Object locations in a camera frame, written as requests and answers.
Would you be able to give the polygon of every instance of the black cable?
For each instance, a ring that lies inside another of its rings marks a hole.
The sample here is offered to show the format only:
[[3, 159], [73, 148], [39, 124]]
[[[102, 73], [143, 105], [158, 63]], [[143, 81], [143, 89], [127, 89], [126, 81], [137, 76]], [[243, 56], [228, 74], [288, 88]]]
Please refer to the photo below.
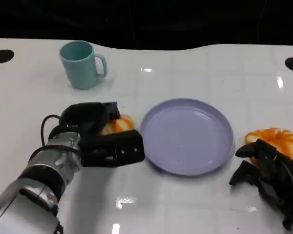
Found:
[[44, 130], [44, 125], [46, 123], [46, 121], [50, 118], [57, 118], [58, 120], [61, 120], [62, 118], [60, 116], [57, 115], [49, 115], [47, 117], [45, 117], [41, 123], [41, 129], [40, 129], [40, 136], [41, 136], [41, 142], [42, 142], [42, 146], [45, 146], [45, 142], [44, 142], [44, 134], [43, 134], [43, 130]]
[[69, 151], [78, 155], [81, 155], [81, 151], [73, 149], [68, 146], [64, 145], [44, 145], [42, 147], [39, 147], [36, 149], [30, 156], [29, 160], [31, 160], [34, 156], [36, 156], [38, 153], [40, 153], [43, 150], [59, 150], [59, 151]]

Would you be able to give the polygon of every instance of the toy pumpkin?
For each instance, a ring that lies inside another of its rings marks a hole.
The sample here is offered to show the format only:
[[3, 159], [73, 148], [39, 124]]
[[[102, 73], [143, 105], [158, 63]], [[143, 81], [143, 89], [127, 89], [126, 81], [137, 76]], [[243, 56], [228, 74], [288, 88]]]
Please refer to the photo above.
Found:
[[112, 133], [120, 133], [128, 130], [133, 130], [133, 120], [128, 115], [123, 115], [121, 118], [112, 120], [103, 128], [101, 135]]
[[[279, 128], [260, 129], [255, 132], [248, 133], [245, 136], [245, 143], [249, 144], [262, 139], [289, 158], [293, 159], [293, 133], [289, 130], [281, 130]], [[252, 163], [257, 164], [257, 160], [252, 157]]]

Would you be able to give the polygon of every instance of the teal mug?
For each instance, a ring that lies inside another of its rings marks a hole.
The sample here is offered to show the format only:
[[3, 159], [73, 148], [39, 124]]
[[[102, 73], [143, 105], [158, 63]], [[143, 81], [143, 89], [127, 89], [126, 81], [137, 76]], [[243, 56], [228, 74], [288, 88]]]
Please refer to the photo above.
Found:
[[[95, 57], [101, 59], [104, 73], [98, 74]], [[72, 41], [60, 49], [60, 58], [71, 85], [76, 89], [90, 89], [106, 76], [106, 60], [96, 54], [90, 43]]]

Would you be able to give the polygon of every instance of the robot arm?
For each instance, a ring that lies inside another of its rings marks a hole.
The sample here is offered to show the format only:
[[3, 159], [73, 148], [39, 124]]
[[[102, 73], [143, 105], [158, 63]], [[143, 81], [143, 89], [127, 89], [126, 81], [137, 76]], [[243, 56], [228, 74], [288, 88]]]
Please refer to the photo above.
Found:
[[283, 226], [293, 230], [293, 160], [260, 139], [242, 146], [235, 155], [254, 156], [258, 167], [243, 161], [229, 184], [247, 182], [257, 186], [262, 198], [285, 215]]
[[118, 167], [144, 160], [137, 131], [98, 135], [119, 117], [116, 103], [68, 107], [47, 145], [42, 141], [19, 178], [0, 195], [0, 234], [62, 234], [58, 203], [81, 167]]

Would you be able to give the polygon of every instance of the white table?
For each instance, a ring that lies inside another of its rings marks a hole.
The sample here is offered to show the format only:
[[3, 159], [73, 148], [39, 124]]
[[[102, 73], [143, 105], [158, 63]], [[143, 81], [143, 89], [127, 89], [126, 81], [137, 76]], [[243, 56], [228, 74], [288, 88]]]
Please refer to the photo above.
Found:
[[[196, 98], [230, 121], [236, 147], [246, 133], [293, 131], [293, 46], [212, 45], [185, 51], [119, 50], [94, 45], [109, 67], [89, 91], [70, 87], [58, 57], [66, 41], [0, 39], [15, 57], [0, 64], [0, 193], [41, 145], [40, 124], [73, 103], [118, 101], [139, 127], [144, 114], [170, 98]], [[55, 121], [50, 121], [46, 134]], [[178, 178], [147, 162], [117, 169], [86, 168], [61, 203], [66, 234], [283, 234], [282, 216], [244, 184], [228, 181], [241, 159], [200, 178]]]

